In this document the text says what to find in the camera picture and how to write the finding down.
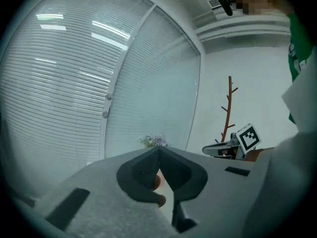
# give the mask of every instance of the green shirt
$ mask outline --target green shirt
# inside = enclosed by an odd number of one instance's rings
[[[314,45],[297,15],[293,13],[289,18],[291,24],[291,44],[288,48],[288,63],[292,74],[292,81],[294,81],[299,73],[305,69]],[[291,114],[289,119],[295,123]]]

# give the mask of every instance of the window blind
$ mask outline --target window blind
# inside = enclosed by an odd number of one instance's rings
[[[140,137],[164,134],[185,150],[193,121],[200,55],[158,7],[129,49],[114,89],[105,156],[143,148]]]
[[[144,0],[44,0],[14,34],[1,63],[1,114],[15,157],[32,163],[31,172],[47,167],[48,183],[99,160],[107,88],[150,6]]]

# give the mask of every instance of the air vent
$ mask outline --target air vent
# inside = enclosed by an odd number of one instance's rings
[[[221,4],[219,3],[218,0],[207,0],[207,2],[209,3],[212,9],[221,7]]]

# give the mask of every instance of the wooden coat rack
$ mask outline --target wooden coat rack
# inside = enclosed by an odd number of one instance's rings
[[[226,138],[226,135],[227,135],[228,129],[231,128],[231,127],[233,127],[233,126],[235,126],[235,124],[229,125],[230,113],[231,113],[232,94],[233,94],[235,91],[238,90],[238,87],[237,87],[237,88],[235,88],[235,89],[232,91],[232,84],[233,84],[233,83],[232,83],[232,81],[231,81],[231,76],[229,76],[229,94],[227,95],[228,108],[225,109],[224,107],[221,107],[223,110],[225,110],[225,111],[227,112],[226,123],[225,123],[225,125],[224,125],[224,130],[223,130],[223,132],[221,133],[221,136],[222,136],[221,142],[224,142],[224,140],[225,140],[225,138]]]

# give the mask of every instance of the flower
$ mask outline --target flower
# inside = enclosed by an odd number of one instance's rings
[[[154,147],[154,146],[169,146],[165,136],[161,133],[159,136],[145,135],[139,139],[140,143],[145,147]]]

